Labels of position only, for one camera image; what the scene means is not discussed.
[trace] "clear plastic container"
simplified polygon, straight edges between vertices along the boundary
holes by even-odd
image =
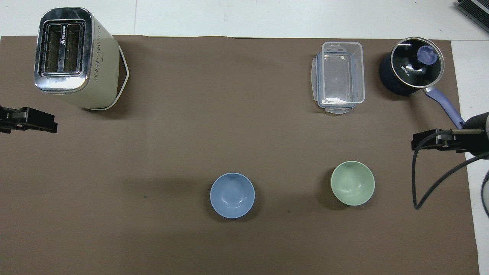
[[[327,112],[347,113],[365,100],[363,50],[357,42],[326,42],[312,60],[312,93]]]

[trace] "pan handle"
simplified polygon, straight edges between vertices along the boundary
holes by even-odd
[[[453,124],[455,124],[455,127],[457,127],[457,129],[463,128],[465,121],[462,119],[460,113],[457,111],[457,109],[455,109],[450,100],[442,93],[442,91],[435,88],[435,86],[424,88],[423,91],[428,97],[435,100],[436,102],[438,102],[438,104],[441,105],[441,107],[448,115],[448,117],[452,120]]]

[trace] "green bowl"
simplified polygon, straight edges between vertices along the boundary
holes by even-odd
[[[346,161],[333,171],[331,189],[342,203],[359,206],[366,203],[374,194],[374,175],[363,163]]]

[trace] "lid knob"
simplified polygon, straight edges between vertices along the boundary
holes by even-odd
[[[432,65],[438,60],[438,54],[432,46],[421,46],[418,49],[418,61],[425,65]]]

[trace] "pot lid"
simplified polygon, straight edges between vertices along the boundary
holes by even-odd
[[[420,37],[401,40],[392,50],[391,65],[402,82],[416,88],[434,85],[445,66],[440,49]]]

